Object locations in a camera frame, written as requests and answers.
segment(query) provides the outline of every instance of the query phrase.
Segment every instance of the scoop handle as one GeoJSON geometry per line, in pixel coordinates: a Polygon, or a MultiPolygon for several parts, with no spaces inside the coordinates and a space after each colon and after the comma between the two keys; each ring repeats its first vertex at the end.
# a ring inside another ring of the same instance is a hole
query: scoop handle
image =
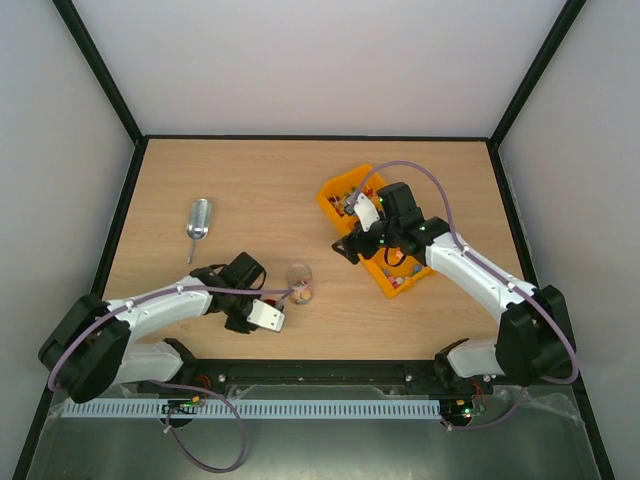
{"type": "Polygon", "coordinates": [[[191,263],[193,261],[193,254],[196,251],[196,239],[191,240],[191,248],[189,248],[189,256],[187,257],[187,263],[191,263]]]}

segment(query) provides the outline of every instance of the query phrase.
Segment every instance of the metal scoop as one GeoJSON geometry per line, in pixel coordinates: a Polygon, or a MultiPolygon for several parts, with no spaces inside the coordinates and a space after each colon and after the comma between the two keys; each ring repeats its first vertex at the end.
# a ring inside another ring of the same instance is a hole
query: metal scoop
{"type": "Polygon", "coordinates": [[[206,198],[201,198],[191,205],[189,213],[189,222],[187,223],[187,235],[191,239],[191,248],[187,263],[193,260],[193,254],[196,250],[196,242],[202,240],[209,233],[209,222],[211,221],[211,202],[206,198]]]}

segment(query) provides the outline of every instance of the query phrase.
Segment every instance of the wire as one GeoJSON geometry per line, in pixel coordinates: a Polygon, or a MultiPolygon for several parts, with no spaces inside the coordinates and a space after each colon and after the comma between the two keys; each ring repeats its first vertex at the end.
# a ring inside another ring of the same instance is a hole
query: wire
{"type": "Polygon", "coordinates": [[[171,408],[167,412],[167,417],[164,420],[165,433],[170,433],[171,436],[176,441],[176,443],[178,444],[178,447],[180,448],[180,451],[182,452],[182,454],[185,457],[187,457],[187,459],[191,463],[193,463],[196,467],[201,468],[205,472],[228,473],[228,472],[232,472],[233,470],[236,470],[240,465],[242,465],[247,455],[247,452],[249,451],[249,429],[247,427],[247,424],[244,422],[244,420],[240,416],[240,413],[238,413],[238,409],[229,400],[227,400],[227,398],[225,398],[224,395],[220,395],[219,393],[212,392],[211,390],[208,390],[206,388],[193,387],[191,385],[178,385],[175,383],[157,382],[155,380],[151,380],[151,383],[164,388],[173,388],[176,390],[190,390],[193,392],[204,393],[209,398],[217,398],[222,403],[224,403],[229,408],[229,410],[231,410],[231,413],[233,413],[234,417],[236,417],[236,420],[238,420],[238,425],[240,426],[240,431],[242,433],[242,446],[240,447],[240,453],[238,454],[238,458],[236,458],[235,462],[233,462],[230,466],[224,467],[224,468],[212,467],[210,465],[207,465],[206,463],[202,463],[200,460],[194,457],[193,454],[189,452],[189,450],[187,450],[187,447],[184,446],[184,444],[178,437],[178,434],[175,432],[175,430],[173,429],[170,423],[171,415],[173,415],[173,413],[176,411],[176,408],[171,408]]]}
{"type": "Polygon", "coordinates": [[[211,379],[207,377],[204,373],[199,373],[195,377],[194,380],[199,380],[204,385],[204,388],[211,388],[211,379]]]}
{"type": "Polygon", "coordinates": [[[487,399],[484,396],[484,390],[482,390],[482,387],[480,386],[480,384],[478,382],[476,382],[475,378],[471,378],[471,385],[474,385],[476,387],[476,394],[471,397],[471,400],[475,400],[476,398],[478,398],[478,396],[480,396],[482,398],[482,404],[484,405],[485,408],[487,408],[487,399]]]}
{"type": "Polygon", "coordinates": [[[284,305],[284,301],[287,299],[287,297],[289,295],[291,295],[293,293],[293,288],[290,288],[289,290],[287,290],[281,297],[280,300],[278,300],[278,303],[276,303],[276,308],[280,311],[282,311],[282,305],[284,305]]]}
{"type": "Polygon", "coordinates": [[[504,422],[506,419],[508,419],[509,417],[511,417],[511,415],[515,413],[520,403],[522,403],[522,400],[524,399],[524,394],[526,392],[527,392],[527,389],[522,387],[520,389],[520,395],[518,395],[518,398],[516,399],[514,404],[511,405],[511,408],[507,411],[507,413],[505,413],[499,418],[496,418],[495,420],[492,420],[489,423],[483,423],[482,425],[467,425],[466,427],[457,427],[447,422],[444,419],[444,417],[440,417],[440,423],[445,427],[447,427],[447,430],[457,430],[457,431],[482,430],[483,428],[495,427],[496,425],[501,424],[502,422],[504,422]]]}
{"type": "Polygon", "coordinates": [[[402,255],[402,258],[400,259],[400,261],[398,263],[396,263],[395,265],[391,265],[389,263],[389,247],[384,249],[384,263],[386,263],[387,265],[389,265],[390,267],[399,267],[400,265],[402,265],[402,263],[407,259],[406,255],[402,255]]]}
{"type": "Polygon", "coordinates": [[[356,199],[358,198],[358,195],[360,195],[363,187],[365,186],[365,184],[371,178],[372,175],[374,175],[376,172],[379,172],[384,168],[393,167],[396,165],[415,168],[416,170],[419,170],[420,172],[424,173],[427,177],[429,177],[429,179],[433,182],[433,184],[436,186],[436,188],[440,192],[440,196],[442,197],[442,202],[444,203],[444,209],[447,214],[447,222],[449,223],[451,237],[453,238],[453,242],[455,243],[456,247],[458,247],[462,255],[465,255],[467,258],[469,258],[469,260],[471,260],[473,263],[478,265],[489,275],[497,279],[502,284],[506,285],[510,290],[513,290],[518,295],[520,295],[527,303],[529,303],[540,314],[540,316],[549,324],[551,329],[558,336],[558,338],[560,339],[560,342],[562,343],[562,346],[565,348],[565,350],[567,351],[567,354],[569,355],[569,359],[571,360],[571,373],[567,378],[556,378],[548,375],[545,375],[541,378],[550,383],[557,383],[557,384],[563,384],[563,385],[568,385],[570,383],[573,383],[578,378],[578,375],[580,374],[580,368],[578,367],[578,357],[576,356],[576,352],[573,350],[573,347],[571,346],[569,339],[567,339],[567,336],[564,334],[564,332],[558,326],[555,320],[551,318],[551,315],[549,315],[547,311],[544,308],[542,308],[542,306],[533,297],[528,295],[517,285],[513,285],[510,279],[503,277],[502,274],[500,274],[493,267],[491,267],[491,265],[488,265],[481,258],[477,257],[472,252],[468,251],[468,247],[462,244],[462,242],[458,238],[458,233],[456,231],[455,224],[453,223],[453,213],[451,211],[451,204],[449,203],[449,198],[447,197],[447,193],[445,192],[442,184],[429,170],[424,168],[422,165],[418,165],[417,163],[413,163],[408,160],[393,160],[391,162],[386,162],[386,163],[377,165],[373,167],[373,169],[371,169],[369,173],[367,173],[364,176],[364,178],[362,179],[362,182],[360,183],[360,186],[358,186],[356,191],[349,197],[347,204],[353,206],[356,199]]]}
{"type": "MultiPolygon", "coordinates": [[[[158,290],[147,295],[144,295],[137,300],[133,301],[134,306],[140,306],[145,302],[149,302],[156,298],[164,297],[166,295],[171,295],[176,292],[180,293],[180,291],[184,292],[214,292],[214,293],[226,293],[233,295],[288,295],[291,292],[289,290],[235,290],[233,288],[218,288],[218,287],[207,287],[204,285],[186,285],[180,288],[179,286],[165,288],[163,290],[158,290]]],[[[49,373],[49,378],[47,379],[47,387],[52,392],[57,392],[62,390],[60,386],[56,384],[56,379],[58,378],[58,374],[60,370],[64,366],[65,362],[69,359],[69,357],[76,351],[76,349],[84,342],[89,335],[91,335],[94,331],[100,328],[102,325],[107,323],[109,320],[114,318],[116,315],[120,315],[121,313],[127,310],[127,305],[122,305],[121,307],[115,308],[112,311],[106,313],[102,317],[98,318],[95,322],[93,322],[89,327],[82,332],[80,335],[76,337],[76,339],[71,342],[71,345],[64,351],[60,358],[56,362],[56,364],[51,369],[51,373],[49,373]]]]}

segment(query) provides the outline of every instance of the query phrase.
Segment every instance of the small glass container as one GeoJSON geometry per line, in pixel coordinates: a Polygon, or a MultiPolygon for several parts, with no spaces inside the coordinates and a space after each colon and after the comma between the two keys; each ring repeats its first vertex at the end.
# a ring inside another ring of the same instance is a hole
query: small glass container
{"type": "Polygon", "coordinates": [[[313,297],[311,268],[304,263],[296,263],[287,270],[287,285],[293,290],[289,299],[296,305],[306,305],[313,297]]]}

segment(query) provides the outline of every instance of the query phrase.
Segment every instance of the white cable carrier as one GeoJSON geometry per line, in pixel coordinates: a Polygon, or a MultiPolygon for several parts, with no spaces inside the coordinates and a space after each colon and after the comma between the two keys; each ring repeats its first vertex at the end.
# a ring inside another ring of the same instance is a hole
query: white cable carrier
{"type": "MultiPolygon", "coordinates": [[[[70,400],[63,418],[161,418],[169,399],[98,398],[77,404],[70,400]]],[[[230,402],[245,419],[393,419],[439,420],[437,400],[242,400],[230,402]]],[[[235,418],[222,402],[210,399],[201,407],[184,407],[172,418],[235,418]]]]}

